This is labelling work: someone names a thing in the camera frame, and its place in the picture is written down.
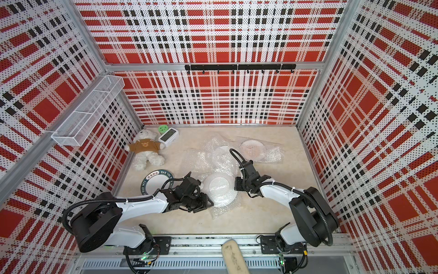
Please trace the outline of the green rimmed plate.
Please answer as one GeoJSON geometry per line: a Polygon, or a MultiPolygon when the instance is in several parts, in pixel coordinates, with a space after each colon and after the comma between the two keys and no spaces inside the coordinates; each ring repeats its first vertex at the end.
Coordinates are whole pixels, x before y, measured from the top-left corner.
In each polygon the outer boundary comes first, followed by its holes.
{"type": "Polygon", "coordinates": [[[228,174],[216,172],[203,181],[203,193],[206,193],[215,207],[225,207],[235,200],[234,179],[228,174]]]}
{"type": "Polygon", "coordinates": [[[142,181],[140,185],[140,190],[142,195],[152,195],[157,189],[161,189],[163,184],[168,180],[173,178],[173,175],[164,171],[158,170],[148,174],[142,181]]]}

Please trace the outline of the green rimmed plate front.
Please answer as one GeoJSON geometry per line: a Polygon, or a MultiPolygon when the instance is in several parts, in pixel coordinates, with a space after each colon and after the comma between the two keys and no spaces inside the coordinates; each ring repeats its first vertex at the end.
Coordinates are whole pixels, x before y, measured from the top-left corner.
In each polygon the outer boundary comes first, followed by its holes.
{"type": "Polygon", "coordinates": [[[161,189],[163,184],[168,180],[173,178],[173,175],[164,171],[158,170],[148,174],[142,181],[140,185],[140,190],[142,195],[152,195],[157,189],[161,189]]]}

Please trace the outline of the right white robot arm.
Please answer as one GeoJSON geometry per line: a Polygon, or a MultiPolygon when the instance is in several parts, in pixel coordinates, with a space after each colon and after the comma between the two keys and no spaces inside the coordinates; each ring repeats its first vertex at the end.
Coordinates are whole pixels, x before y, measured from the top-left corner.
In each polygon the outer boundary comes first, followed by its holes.
{"type": "Polygon", "coordinates": [[[276,182],[261,176],[252,161],[238,162],[242,176],[235,180],[235,190],[250,197],[274,200],[291,210],[295,223],[288,223],[276,232],[276,245],[285,252],[297,243],[313,247],[333,245],[333,232],[339,228],[335,213],[322,194],[314,187],[306,190],[276,182]]]}

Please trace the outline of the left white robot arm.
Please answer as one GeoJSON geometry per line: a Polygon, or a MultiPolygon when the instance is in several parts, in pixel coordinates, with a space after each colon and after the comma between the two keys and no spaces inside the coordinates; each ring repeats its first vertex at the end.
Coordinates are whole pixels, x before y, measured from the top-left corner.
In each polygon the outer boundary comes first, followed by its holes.
{"type": "Polygon", "coordinates": [[[123,246],[128,255],[149,253],[159,244],[147,226],[123,226],[124,221],[174,210],[198,213],[214,205],[191,174],[179,178],[180,185],[175,188],[170,187],[171,182],[168,179],[150,195],[123,198],[104,192],[95,199],[77,202],[64,210],[62,224],[75,236],[82,253],[101,246],[123,246]]]}

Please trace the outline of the pink plate in wrap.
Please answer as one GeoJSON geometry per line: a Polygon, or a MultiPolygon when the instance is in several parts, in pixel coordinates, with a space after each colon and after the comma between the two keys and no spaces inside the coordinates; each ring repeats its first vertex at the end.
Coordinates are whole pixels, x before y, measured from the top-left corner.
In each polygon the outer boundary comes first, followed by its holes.
{"type": "Polygon", "coordinates": [[[246,159],[260,161],[265,156],[265,145],[254,139],[246,140],[240,144],[241,154],[246,159]]]}

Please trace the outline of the white embossed plate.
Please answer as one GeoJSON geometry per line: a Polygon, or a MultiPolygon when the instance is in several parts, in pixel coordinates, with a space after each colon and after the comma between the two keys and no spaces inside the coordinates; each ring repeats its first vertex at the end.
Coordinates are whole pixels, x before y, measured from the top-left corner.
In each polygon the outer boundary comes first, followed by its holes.
{"type": "Polygon", "coordinates": [[[221,169],[234,169],[236,168],[236,160],[231,156],[229,152],[229,146],[220,146],[212,152],[213,166],[221,169]]]}

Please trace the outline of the beige teddy bear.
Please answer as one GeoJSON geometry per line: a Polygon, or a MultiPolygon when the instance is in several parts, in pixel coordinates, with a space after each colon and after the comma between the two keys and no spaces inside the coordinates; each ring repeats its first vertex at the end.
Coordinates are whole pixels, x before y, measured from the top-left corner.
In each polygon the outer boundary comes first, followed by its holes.
{"type": "Polygon", "coordinates": [[[164,165],[165,158],[159,152],[165,148],[165,145],[156,140],[157,136],[156,132],[142,129],[134,137],[132,143],[125,145],[126,151],[134,153],[132,162],[134,170],[143,171],[148,163],[157,167],[164,165]]]}

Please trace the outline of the white green small device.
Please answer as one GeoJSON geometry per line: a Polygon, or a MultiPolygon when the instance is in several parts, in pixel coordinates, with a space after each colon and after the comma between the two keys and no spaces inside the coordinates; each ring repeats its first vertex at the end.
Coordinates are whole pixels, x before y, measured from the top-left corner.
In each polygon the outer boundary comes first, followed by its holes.
{"type": "Polygon", "coordinates": [[[169,128],[160,136],[159,142],[164,144],[165,147],[169,147],[178,137],[179,131],[174,128],[169,128]]]}

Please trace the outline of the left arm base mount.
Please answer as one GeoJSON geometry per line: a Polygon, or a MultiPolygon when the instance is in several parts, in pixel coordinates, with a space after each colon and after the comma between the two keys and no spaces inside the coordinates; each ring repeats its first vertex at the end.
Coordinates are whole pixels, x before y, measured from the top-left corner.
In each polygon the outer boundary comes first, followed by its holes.
{"type": "Polygon", "coordinates": [[[146,239],[136,248],[125,247],[123,255],[129,269],[135,274],[146,274],[160,255],[169,254],[172,238],[158,236],[146,239]]]}

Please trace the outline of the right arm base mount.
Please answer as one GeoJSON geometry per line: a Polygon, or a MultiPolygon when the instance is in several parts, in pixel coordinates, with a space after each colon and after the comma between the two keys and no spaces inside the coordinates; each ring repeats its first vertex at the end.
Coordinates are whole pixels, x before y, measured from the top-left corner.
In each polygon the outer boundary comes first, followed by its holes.
{"type": "Polygon", "coordinates": [[[306,243],[289,245],[279,235],[258,235],[255,240],[260,245],[262,254],[279,256],[278,265],[282,274],[295,274],[308,265],[306,243]]]}

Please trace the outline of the black hook rail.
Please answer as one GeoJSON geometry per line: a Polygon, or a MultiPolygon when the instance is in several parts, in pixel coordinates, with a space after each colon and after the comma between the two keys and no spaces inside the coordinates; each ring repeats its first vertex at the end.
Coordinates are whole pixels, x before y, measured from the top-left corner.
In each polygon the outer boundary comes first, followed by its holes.
{"type": "Polygon", "coordinates": [[[294,71],[297,68],[295,63],[291,64],[225,64],[225,65],[185,65],[186,71],[251,71],[251,70],[290,70],[294,71]]]}

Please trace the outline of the clear wall shelf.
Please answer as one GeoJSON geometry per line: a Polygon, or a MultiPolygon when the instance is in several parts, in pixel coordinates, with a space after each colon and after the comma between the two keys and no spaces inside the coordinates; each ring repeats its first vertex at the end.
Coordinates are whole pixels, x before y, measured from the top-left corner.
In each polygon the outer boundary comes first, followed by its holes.
{"type": "Polygon", "coordinates": [[[82,146],[124,86],[120,76],[101,77],[51,138],[60,146],[82,146]]]}

